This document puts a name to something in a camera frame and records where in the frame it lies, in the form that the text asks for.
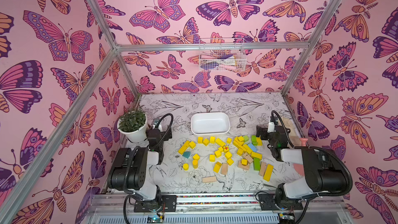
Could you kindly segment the yellow disc block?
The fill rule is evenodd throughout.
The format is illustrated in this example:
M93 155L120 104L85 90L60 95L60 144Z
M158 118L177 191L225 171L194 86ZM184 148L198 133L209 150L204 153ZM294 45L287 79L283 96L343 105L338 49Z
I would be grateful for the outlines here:
M184 163L184 164L183 164L183 169L184 169L185 171L187 171L187 170L189 169L189 164L188 164L188 163Z

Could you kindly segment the yellow cylinder block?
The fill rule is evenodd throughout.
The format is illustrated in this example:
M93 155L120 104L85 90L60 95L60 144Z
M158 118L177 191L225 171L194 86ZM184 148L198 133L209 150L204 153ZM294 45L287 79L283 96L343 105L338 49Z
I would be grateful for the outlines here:
M194 160L192 161L192 166L193 166L194 169L197 169L198 166L199 166L199 161L196 160L196 159L194 159Z

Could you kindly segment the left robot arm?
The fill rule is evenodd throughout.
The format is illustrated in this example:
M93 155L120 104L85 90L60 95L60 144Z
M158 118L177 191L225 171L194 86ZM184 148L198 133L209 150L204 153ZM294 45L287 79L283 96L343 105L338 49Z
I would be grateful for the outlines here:
M164 142L172 138L172 114L165 114L148 126L143 111L132 111L121 116L117 128L131 142L147 141L146 147L121 148L117 152L107 178L110 189L123 191L141 204L158 206L162 203L159 187L146 178L152 166L160 165L164 158Z

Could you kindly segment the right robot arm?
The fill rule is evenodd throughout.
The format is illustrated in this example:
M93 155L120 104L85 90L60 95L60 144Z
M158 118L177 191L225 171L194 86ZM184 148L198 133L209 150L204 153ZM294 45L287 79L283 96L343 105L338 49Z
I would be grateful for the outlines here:
M279 162L302 165L304 176L281 183L275 191L275 204L286 208L318 197L344 196L352 190L353 180L343 161L331 150L316 146L295 146L281 116L271 111L267 127L256 126L256 137L268 141L267 148Z

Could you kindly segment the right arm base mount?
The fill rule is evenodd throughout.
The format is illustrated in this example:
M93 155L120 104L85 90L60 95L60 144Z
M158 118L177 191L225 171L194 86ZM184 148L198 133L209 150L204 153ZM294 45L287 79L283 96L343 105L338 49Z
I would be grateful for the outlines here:
M304 207L299 200L288 199L278 194L270 194L260 191L255 195L262 211L295 211L303 210Z

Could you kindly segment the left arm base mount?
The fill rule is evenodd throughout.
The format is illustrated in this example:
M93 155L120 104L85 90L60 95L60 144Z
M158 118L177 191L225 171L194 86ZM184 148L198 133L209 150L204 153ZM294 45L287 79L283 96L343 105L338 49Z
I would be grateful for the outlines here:
M177 207L176 195L164 195L151 201L137 201L134 206L135 213L175 212Z

